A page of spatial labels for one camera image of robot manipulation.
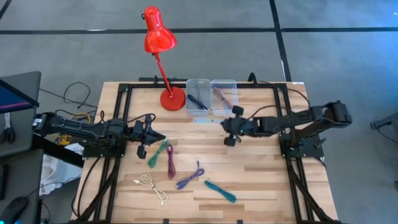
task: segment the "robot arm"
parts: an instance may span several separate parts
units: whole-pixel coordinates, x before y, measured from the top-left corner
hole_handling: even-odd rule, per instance
[[[83,157],[122,157],[126,141],[140,142],[137,155],[145,159],[145,145],[165,139],[165,136],[154,131],[150,124],[149,114],[146,115],[145,122],[136,121],[134,127],[129,128],[121,118],[87,124],[66,119],[55,113],[42,113],[36,116],[32,129],[34,133],[43,137],[61,133],[85,139],[86,141],[81,143],[85,148]]]
[[[253,119],[242,118],[243,108],[233,107],[234,118],[221,122],[223,129],[229,133],[224,144],[234,146],[236,136],[250,136],[254,138],[269,137],[300,124],[312,124],[301,130],[296,130],[297,141],[310,138],[328,128],[344,128],[353,122],[351,115],[340,101],[327,103],[323,106],[313,106],[309,110],[285,115],[283,117],[263,116]]]

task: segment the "clear plastic container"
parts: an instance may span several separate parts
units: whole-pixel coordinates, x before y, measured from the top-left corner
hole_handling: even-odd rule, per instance
[[[215,93],[218,88],[222,94]],[[238,105],[238,91],[235,80],[213,80],[211,81],[211,105],[213,114],[216,116],[228,116],[232,114],[232,108],[229,108],[223,101],[227,100],[233,105]]]
[[[211,83],[210,80],[205,79],[189,79],[187,80],[187,95],[185,99],[185,109],[191,116],[203,116],[208,115],[211,109]],[[188,99],[188,94],[199,99],[198,93],[200,94],[201,103],[205,105],[208,109],[202,110]]]

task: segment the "computer monitor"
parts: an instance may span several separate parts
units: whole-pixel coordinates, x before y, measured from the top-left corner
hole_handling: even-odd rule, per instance
[[[0,114],[38,106],[39,102],[0,79]]]

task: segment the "wood grain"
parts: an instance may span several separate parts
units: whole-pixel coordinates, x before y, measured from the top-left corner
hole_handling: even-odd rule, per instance
[[[98,111],[104,111],[105,119],[113,116],[118,85],[116,82],[104,83]],[[304,85],[288,83],[288,87],[306,95]],[[148,167],[147,160],[156,152],[159,142],[147,147],[146,160],[136,156],[138,144],[129,143],[121,161],[112,223],[160,223],[163,218],[169,218],[171,223],[235,223],[237,219],[245,223],[295,223],[289,179],[277,136],[243,137],[242,143],[237,143],[236,147],[226,147],[223,145],[226,133],[219,124],[195,124],[184,109],[164,110],[159,102],[162,91],[154,88],[133,90],[128,118],[144,113],[156,114],[152,127],[166,135],[174,145],[177,175],[173,180],[167,178],[168,157],[165,152],[159,155],[155,168]],[[294,111],[307,108],[307,102],[299,94],[290,91],[289,97]],[[275,104],[272,91],[267,89],[239,89],[238,98],[246,117],[262,106]],[[267,108],[257,115],[276,116],[276,110]],[[79,192],[94,160],[85,162]],[[183,190],[177,190],[176,182],[194,172],[197,161],[206,170],[205,174],[191,181]],[[313,197],[329,216],[337,218],[325,168],[311,158],[304,159],[303,163]],[[103,159],[88,179],[81,203],[83,208],[98,191],[102,167]],[[133,182],[146,173],[150,173],[155,185],[169,195],[164,207],[160,206],[151,189]],[[236,203],[230,203],[218,192],[208,189],[203,183],[205,180],[235,194]],[[104,217],[107,200],[108,195],[104,197],[101,217]],[[305,218],[302,196],[300,201]]]

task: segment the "teal cable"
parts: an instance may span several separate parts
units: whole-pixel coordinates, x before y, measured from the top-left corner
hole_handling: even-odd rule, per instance
[[[227,200],[229,200],[230,202],[232,202],[232,203],[235,203],[235,202],[236,202],[236,196],[235,196],[235,195],[233,195],[233,194],[231,194],[231,193],[229,193],[229,192],[226,192],[225,190],[219,188],[217,185],[211,183],[211,182],[208,181],[208,180],[205,180],[205,184],[206,184],[206,186],[209,187],[210,189],[213,189],[213,190],[215,190],[215,191],[218,191],[220,194],[222,194],[222,195],[223,195]]]
[[[164,139],[157,152],[148,160],[148,166],[153,169],[156,166],[157,156],[169,145],[169,141]]]

